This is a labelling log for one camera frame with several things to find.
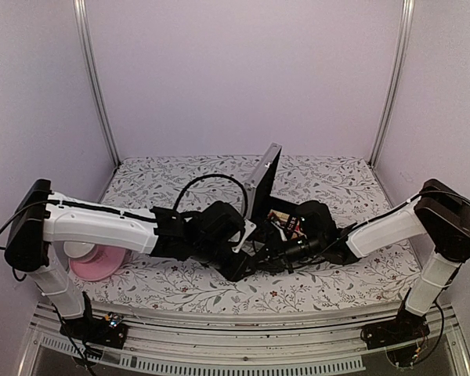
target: white panel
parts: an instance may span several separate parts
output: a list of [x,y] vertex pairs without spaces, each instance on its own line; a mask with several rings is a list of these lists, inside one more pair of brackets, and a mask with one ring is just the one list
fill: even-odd
[[[0,225],[37,178],[96,199],[110,173],[72,2],[0,1]],[[37,300],[0,252],[0,375],[12,374]]]
[[[429,178],[470,198],[470,1],[416,2],[379,174],[395,202]],[[470,261],[450,295],[470,349]]]
[[367,157],[402,2],[87,2],[123,157]]

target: ventilation grille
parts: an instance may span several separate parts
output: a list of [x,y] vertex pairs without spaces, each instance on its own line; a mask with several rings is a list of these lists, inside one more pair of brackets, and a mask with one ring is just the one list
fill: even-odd
[[[59,351],[60,353],[65,353],[70,356],[78,356],[72,344],[64,338],[57,338],[44,334],[42,345],[49,349]],[[88,358],[98,363],[96,358],[91,356],[88,356]],[[349,374],[350,372],[364,371],[366,369],[363,366],[362,358],[360,356],[352,356],[346,359],[319,363],[230,367],[164,362],[161,360],[152,360],[144,356],[120,354],[119,362],[108,363],[101,360],[99,363],[106,363],[113,367],[116,366],[160,376],[325,376]]]

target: metal bar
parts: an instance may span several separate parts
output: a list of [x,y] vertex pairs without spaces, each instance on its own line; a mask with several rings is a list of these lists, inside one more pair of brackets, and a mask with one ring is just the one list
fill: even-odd
[[389,91],[386,96],[385,105],[383,107],[383,113],[381,115],[380,125],[378,127],[378,132],[374,141],[373,150],[371,151],[371,156],[369,158],[369,165],[371,165],[373,168],[376,168],[378,165],[381,149],[386,137],[386,132],[389,128],[390,118],[392,117],[393,105],[396,100],[397,89],[399,88],[403,64],[406,58],[407,45],[409,43],[413,10],[414,0],[404,0],[402,16],[400,19],[399,40],[397,42],[396,57],[393,64]]
[[75,19],[77,21],[78,35],[80,36],[81,48],[85,59],[85,67],[87,69],[87,75],[89,76],[92,97],[94,99],[94,104],[96,105],[99,124],[103,131],[103,138],[108,149],[108,154],[116,168],[120,165],[121,159],[118,155],[117,144],[115,143],[110,122],[108,121],[106,107],[104,106],[103,91],[99,84],[96,61],[94,59],[94,52],[92,50],[92,42],[89,32],[89,22],[87,21],[87,12],[85,10],[85,0],[74,0],[74,11]]

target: floral tablecloth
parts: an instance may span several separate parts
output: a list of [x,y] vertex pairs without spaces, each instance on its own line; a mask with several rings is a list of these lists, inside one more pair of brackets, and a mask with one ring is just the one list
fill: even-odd
[[[123,162],[103,203],[129,208],[170,208],[193,178],[220,172],[245,180],[257,156],[144,157]],[[282,156],[273,195],[329,205],[339,226],[389,209],[366,162],[349,157]],[[237,186],[221,179],[192,187],[180,211],[203,209],[215,200],[240,207]],[[344,309],[400,300],[419,274],[407,241],[376,251],[350,266],[327,263],[297,273],[257,273],[237,283],[195,261],[176,262],[129,252],[122,267],[100,282],[72,273],[76,285],[96,301],[149,309],[199,313],[291,313]]]

